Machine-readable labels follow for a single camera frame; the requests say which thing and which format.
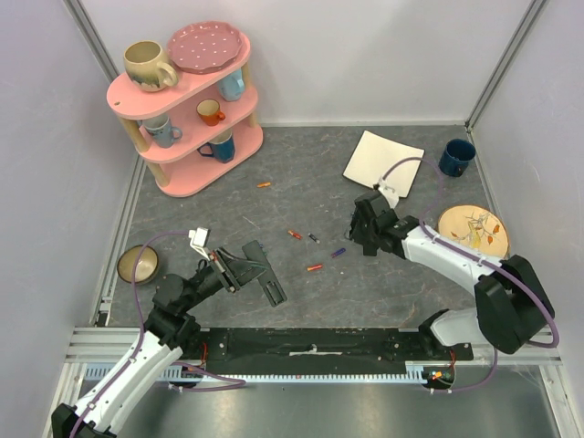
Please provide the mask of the black remote control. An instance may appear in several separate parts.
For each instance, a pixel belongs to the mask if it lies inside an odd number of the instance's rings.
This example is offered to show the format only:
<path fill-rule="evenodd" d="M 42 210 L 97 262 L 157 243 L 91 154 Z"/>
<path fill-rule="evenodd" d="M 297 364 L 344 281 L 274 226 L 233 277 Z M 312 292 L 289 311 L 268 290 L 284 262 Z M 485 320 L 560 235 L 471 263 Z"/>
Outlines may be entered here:
<path fill-rule="evenodd" d="M 259 243 L 255 240 L 242 247 L 245 257 L 266 265 L 267 271 L 258 279 L 266 298 L 274 308 L 287 301 L 287 295 L 281 287 L 276 274 L 263 253 Z"/>

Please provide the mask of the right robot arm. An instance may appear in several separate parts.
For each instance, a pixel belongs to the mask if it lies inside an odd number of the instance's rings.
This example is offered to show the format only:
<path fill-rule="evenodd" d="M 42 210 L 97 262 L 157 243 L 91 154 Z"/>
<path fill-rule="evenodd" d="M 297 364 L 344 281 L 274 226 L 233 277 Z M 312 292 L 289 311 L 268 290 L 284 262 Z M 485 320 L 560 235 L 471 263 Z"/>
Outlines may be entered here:
<path fill-rule="evenodd" d="M 443 310 L 424 322 L 417 342 L 424 357 L 439 359 L 465 343 L 487 342 L 505 354 L 526 344 L 558 345 L 555 310 L 523 256 L 499 259 L 449 241 L 413 216 L 398 217 L 377 190 L 358 197 L 354 205 L 349 238 L 365 256 L 394 254 L 431 268 L 474 296 L 473 307 Z M 550 328 L 552 339 L 536 342 L 533 338 L 543 328 Z"/>

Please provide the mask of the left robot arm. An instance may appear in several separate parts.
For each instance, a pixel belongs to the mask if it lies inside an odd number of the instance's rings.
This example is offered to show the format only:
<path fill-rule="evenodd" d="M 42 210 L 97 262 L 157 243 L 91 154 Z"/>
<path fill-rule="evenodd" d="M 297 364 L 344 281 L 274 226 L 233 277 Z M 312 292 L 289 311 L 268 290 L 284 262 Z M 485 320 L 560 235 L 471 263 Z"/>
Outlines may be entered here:
<path fill-rule="evenodd" d="M 152 299 L 143 329 L 109 373 L 75 405 L 61 403 L 51 414 L 54 437 L 115 437 L 162 372 L 200 348 L 201 326 L 189 311 L 222 289 L 235 292 L 258 280 L 275 285 L 277 278 L 257 241 L 237 257 L 220 247 L 202 259 L 194 276 L 168 274 Z"/>

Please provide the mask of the orange red battery upper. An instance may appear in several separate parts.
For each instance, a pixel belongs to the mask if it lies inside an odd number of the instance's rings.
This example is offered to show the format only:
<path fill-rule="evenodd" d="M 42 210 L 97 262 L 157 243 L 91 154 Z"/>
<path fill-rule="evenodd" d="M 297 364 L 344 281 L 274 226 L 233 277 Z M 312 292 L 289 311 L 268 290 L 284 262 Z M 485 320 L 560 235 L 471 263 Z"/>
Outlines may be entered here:
<path fill-rule="evenodd" d="M 302 239 L 302 235 L 300 235 L 299 233 L 296 233 L 293 230 L 288 230 L 287 233 L 298 240 Z"/>

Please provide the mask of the white square plate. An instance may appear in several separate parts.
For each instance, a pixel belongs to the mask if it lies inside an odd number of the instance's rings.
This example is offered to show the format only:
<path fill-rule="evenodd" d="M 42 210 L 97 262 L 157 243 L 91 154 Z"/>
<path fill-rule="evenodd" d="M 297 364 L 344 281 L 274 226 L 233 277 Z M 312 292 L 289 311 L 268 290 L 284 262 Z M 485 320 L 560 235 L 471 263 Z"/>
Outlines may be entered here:
<path fill-rule="evenodd" d="M 384 139 L 365 130 L 349 159 L 343 176 L 355 183 L 372 188 L 385 172 L 400 160 L 411 157 L 422 158 L 423 155 L 423 149 Z M 409 194 L 419 166 L 419 161 L 406 162 L 392 171 L 385 182 L 396 190 L 399 197 L 405 198 Z"/>

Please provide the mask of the brown ceramic bowl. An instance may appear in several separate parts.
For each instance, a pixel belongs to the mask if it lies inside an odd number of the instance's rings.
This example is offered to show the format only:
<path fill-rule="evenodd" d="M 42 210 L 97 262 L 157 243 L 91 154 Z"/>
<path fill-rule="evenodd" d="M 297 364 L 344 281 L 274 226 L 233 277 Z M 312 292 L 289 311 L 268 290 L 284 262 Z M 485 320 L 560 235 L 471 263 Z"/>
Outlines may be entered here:
<path fill-rule="evenodd" d="M 135 279 L 137 285 L 152 281 L 158 273 L 160 258 L 158 253 L 150 246 L 141 251 L 141 246 L 136 245 L 124 252 L 117 264 L 119 278 L 130 283 Z"/>

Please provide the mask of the round wooden bird plate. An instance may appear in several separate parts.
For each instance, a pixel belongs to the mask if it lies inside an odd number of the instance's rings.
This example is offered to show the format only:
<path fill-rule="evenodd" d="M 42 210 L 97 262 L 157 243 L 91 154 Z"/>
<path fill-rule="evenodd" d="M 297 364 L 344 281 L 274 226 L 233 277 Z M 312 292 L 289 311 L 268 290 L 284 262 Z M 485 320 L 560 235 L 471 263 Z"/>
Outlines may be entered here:
<path fill-rule="evenodd" d="M 450 240 L 489 256 L 506 258 L 509 240 L 500 219 L 473 204 L 453 206 L 441 214 L 438 232 Z"/>

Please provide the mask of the navy blue mug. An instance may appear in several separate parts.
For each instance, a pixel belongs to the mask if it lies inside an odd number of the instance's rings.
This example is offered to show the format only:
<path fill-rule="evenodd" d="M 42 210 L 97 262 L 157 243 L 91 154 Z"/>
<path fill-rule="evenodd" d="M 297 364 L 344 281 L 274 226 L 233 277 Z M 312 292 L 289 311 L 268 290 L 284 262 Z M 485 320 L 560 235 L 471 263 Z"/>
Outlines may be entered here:
<path fill-rule="evenodd" d="M 475 158 L 475 146 L 462 139 L 449 141 L 439 160 L 440 171 L 450 177 L 460 177 Z"/>

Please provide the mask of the dark teal mug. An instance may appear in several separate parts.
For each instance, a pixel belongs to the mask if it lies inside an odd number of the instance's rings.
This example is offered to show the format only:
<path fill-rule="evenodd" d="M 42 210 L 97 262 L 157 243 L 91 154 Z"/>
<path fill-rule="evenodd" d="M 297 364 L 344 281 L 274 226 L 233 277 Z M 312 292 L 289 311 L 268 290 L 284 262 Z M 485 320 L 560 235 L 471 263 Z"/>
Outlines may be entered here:
<path fill-rule="evenodd" d="M 214 158 L 218 162 L 228 163 L 235 157 L 233 132 L 226 130 L 217 137 L 200 146 L 197 151 L 205 158 Z"/>

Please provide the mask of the pink three-tier shelf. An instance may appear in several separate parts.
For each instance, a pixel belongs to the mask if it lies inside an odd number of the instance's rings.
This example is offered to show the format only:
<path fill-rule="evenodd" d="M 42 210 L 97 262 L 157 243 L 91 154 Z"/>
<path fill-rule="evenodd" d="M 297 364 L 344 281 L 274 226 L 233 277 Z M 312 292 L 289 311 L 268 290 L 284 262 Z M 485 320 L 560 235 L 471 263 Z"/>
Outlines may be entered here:
<path fill-rule="evenodd" d="M 262 146 L 264 135 L 256 121 L 258 94 L 249 77 L 248 59 L 251 43 L 242 35 L 243 46 L 232 65 L 223 70 L 195 75 L 183 72 L 177 86 L 158 92 L 147 92 L 132 84 L 122 73 L 109 85 L 107 102 L 118 116 L 133 141 L 138 154 L 154 175 L 157 185 L 167 195 L 187 197 L 240 164 Z M 226 101 L 215 83 L 241 68 L 245 92 L 236 101 Z M 198 116 L 196 107 L 205 99 L 216 99 L 225 114 L 225 120 L 216 126 L 207 126 Z M 158 146 L 151 135 L 138 125 L 144 119 L 166 113 L 174 126 L 182 130 L 182 139 L 171 148 Z M 197 149 L 222 132 L 231 130 L 235 140 L 235 157 L 228 163 L 205 158 Z"/>

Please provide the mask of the grey blue mug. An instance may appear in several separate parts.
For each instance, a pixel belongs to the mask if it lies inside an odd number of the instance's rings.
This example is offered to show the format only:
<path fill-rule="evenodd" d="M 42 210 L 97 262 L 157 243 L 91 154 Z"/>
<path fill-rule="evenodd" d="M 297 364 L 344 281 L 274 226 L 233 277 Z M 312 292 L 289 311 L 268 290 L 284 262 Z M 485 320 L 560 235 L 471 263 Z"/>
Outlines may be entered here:
<path fill-rule="evenodd" d="M 172 121 L 166 113 L 143 120 L 142 126 L 152 136 L 154 142 L 164 149 L 171 148 L 183 137 L 182 130 L 172 125 Z"/>

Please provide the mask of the orange mug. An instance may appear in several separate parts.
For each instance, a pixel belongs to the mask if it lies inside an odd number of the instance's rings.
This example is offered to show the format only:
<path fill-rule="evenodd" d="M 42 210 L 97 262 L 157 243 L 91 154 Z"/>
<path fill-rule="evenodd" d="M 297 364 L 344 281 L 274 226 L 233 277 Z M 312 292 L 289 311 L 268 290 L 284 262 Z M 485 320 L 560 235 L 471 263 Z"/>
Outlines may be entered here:
<path fill-rule="evenodd" d="M 216 99 L 205 99 L 198 103 L 196 112 L 207 126 L 216 126 L 225 120 L 220 103 Z"/>

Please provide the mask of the light blue mug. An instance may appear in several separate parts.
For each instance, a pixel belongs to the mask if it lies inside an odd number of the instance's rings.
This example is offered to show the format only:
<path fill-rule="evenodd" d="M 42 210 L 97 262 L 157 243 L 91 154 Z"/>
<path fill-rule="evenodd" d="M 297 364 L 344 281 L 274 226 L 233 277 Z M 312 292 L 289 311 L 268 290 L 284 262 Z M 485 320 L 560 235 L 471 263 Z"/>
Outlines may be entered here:
<path fill-rule="evenodd" d="M 239 68 L 216 83 L 218 92 L 226 101 L 239 100 L 245 92 L 242 69 Z"/>

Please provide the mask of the pink dotted plate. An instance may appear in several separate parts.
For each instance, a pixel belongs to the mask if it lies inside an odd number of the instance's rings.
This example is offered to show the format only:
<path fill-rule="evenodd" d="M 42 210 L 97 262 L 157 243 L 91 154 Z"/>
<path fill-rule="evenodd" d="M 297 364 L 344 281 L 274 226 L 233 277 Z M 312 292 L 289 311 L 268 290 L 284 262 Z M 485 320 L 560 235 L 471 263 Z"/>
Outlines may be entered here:
<path fill-rule="evenodd" d="M 203 75 L 231 65 L 242 46 L 238 29 L 226 22 L 205 21 L 177 30 L 166 49 L 180 70 Z"/>

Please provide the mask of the beige ceramic mug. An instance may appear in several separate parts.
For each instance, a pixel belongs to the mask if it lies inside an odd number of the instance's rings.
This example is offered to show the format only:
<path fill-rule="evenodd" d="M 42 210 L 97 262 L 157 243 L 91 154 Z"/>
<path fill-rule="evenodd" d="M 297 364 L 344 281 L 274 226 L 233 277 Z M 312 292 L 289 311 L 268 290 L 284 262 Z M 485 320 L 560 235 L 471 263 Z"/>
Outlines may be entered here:
<path fill-rule="evenodd" d="M 158 92 L 178 84 L 179 78 L 162 46 L 150 40 L 129 46 L 123 56 L 130 81 L 147 92 Z"/>

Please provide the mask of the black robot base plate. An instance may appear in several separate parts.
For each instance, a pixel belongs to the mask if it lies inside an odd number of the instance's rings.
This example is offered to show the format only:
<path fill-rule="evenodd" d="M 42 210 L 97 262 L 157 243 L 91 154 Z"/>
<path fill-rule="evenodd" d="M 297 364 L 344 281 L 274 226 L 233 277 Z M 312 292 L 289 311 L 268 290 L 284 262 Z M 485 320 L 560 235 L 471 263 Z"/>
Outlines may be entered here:
<path fill-rule="evenodd" d="M 215 374 L 332 374 L 405 370 L 407 361 L 474 358 L 468 344 L 443 347 L 417 329 L 210 328 L 183 353 Z"/>

